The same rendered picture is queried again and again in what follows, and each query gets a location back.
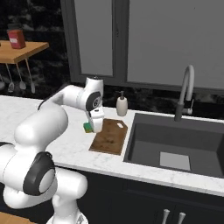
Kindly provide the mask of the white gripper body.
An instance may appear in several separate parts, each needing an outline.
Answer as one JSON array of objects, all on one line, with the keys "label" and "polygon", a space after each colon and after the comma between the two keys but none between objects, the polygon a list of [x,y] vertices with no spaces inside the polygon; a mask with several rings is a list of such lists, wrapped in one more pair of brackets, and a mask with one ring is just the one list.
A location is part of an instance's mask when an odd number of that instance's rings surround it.
[{"label": "white gripper body", "polygon": [[102,125],[103,125],[102,117],[100,118],[90,117],[88,120],[94,133],[99,133],[102,131]]}]

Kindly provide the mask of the green and yellow sponge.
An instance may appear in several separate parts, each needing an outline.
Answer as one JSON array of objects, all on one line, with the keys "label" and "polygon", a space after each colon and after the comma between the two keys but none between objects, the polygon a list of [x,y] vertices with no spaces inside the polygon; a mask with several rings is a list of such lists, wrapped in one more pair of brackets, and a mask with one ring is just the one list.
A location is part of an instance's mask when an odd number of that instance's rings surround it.
[{"label": "green and yellow sponge", "polygon": [[84,122],[83,123],[83,128],[84,128],[86,133],[92,133],[93,132],[93,129],[92,129],[89,122]]}]

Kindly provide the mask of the brown wooden cutting board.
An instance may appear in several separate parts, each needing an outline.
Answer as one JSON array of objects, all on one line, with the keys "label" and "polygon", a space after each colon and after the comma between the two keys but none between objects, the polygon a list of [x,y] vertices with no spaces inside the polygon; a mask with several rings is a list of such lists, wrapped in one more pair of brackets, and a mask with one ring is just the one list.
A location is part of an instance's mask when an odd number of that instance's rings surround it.
[{"label": "brown wooden cutting board", "polygon": [[96,134],[89,149],[121,155],[127,131],[128,127],[122,120],[104,119],[102,131]]}]

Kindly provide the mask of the white soap dispenser bottle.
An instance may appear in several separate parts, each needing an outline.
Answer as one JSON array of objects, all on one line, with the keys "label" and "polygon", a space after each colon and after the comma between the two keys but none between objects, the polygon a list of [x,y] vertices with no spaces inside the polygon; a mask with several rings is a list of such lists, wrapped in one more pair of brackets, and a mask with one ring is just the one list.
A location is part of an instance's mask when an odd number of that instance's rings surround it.
[{"label": "white soap dispenser bottle", "polygon": [[124,96],[124,92],[120,91],[120,96],[117,98],[116,101],[116,112],[119,116],[126,116],[128,111],[128,100]]}]

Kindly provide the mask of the hanging metal utensil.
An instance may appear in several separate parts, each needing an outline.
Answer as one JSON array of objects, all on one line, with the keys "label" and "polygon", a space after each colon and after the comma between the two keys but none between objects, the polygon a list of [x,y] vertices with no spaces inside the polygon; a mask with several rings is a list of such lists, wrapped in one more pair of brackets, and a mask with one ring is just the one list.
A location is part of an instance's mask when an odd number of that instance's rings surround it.
[{"label": "hanging metal utensil", "polygon": [[14,89],[15,89],[15,85],[14,85],[14,82],[13,82],[13,80],[11,78],[11,72],[10,72],[9,66],[8,66],[8,64],[5,64],[5,65],[6,65],[6,68],[7,68],[7,71],[8,71],[8,75],[10,77],[10,84],[8,86],[8,92],[9,93],[13,93]]},{"label": "hanging metal utensil", "polygon": [[21,73],[20,73],[18,63],[16,63],[16,67],[17,67],[17,72],[18,72],[19,79],[20,79],[19,87],[20,87],[20,89],[22,89],[22,90],[26,90],[26,84],[25,84],[25,83],[23,82],[23,80],[22,80],[22,75],[21,75]]},{"label": "hanging metal utensil", "polygon": [[32,92],[33,94],[35,94],[36,89],[35,89],[34,82],[33,82],[33,80],[32,80],[32,75],[31,75],[31,70],[30,70],[30,66],[29,66],[28,59],[25,59],[25,63],[26,63],[27,70],[28,70],[28,73],[29,73],[29,76],[30,76],[30,80],[31,80],[31,92]]}]

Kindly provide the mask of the dark grey sink basin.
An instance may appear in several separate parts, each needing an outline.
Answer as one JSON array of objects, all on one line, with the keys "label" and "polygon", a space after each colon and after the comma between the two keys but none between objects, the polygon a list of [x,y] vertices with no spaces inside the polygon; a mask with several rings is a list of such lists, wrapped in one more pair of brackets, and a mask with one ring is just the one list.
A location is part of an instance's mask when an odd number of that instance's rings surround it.
[{"label": "dark grey sink basin", "polygon": [[224,179],[224,124],[135,114],[124,161]]}]

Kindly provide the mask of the dark cupboard door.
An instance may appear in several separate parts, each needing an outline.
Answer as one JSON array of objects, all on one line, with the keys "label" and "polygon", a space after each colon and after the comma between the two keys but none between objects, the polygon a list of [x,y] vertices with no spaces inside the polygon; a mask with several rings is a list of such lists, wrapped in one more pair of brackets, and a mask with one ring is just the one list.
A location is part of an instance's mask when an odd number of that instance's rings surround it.
[{"label": "dark cupboard door", "polygon": [[88,188],[78,200],[89,224],[224,224],[224,197],[84,172]]}]

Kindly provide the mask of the grey framed window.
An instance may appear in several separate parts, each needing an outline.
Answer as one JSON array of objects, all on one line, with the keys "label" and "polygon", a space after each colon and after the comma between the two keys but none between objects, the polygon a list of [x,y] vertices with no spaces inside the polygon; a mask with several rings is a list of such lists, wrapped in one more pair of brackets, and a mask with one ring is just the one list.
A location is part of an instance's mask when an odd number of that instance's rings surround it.
[{"label": "grey framed window", "polygon": [[60,0],[70,77],[224,94],[224,0]]}]

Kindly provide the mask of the grey and white tap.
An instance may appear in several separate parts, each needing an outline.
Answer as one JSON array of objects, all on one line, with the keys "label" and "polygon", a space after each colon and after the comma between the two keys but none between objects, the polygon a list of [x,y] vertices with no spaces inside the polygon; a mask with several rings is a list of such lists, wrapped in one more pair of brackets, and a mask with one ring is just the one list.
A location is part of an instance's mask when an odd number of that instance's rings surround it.
[{"label": "grey and white tap", "polygon": [[174,121],[179,122],[183,114],[190,115],[193,112],[193,87],[194,87],[194,68],[189,65],[185,69],[180,97],[176,107]]}]

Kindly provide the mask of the red jar with black lid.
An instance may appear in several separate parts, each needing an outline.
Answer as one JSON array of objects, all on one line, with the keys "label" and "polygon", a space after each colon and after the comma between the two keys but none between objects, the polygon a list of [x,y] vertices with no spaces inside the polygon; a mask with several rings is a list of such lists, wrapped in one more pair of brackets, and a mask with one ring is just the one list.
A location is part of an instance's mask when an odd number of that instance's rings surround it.
[{"label": "red jar with black lid", "polygon": [[21,24],[8,24],[7,34],[13,49],[25,48],[25,36]]}]

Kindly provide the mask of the wooden wall shelf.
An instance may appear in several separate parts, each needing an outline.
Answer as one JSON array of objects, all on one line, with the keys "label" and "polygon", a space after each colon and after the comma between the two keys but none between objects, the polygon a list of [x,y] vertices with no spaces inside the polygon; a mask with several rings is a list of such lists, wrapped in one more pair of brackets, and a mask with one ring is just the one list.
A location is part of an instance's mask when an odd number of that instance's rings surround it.
[{"label": "wooden wall shelf", "polygon": [[0,63],[3,64],[17,64],[49,47],[47,42],[26,42],[22,49],[13,49],[8,40],[1,40],[0,44]]}]

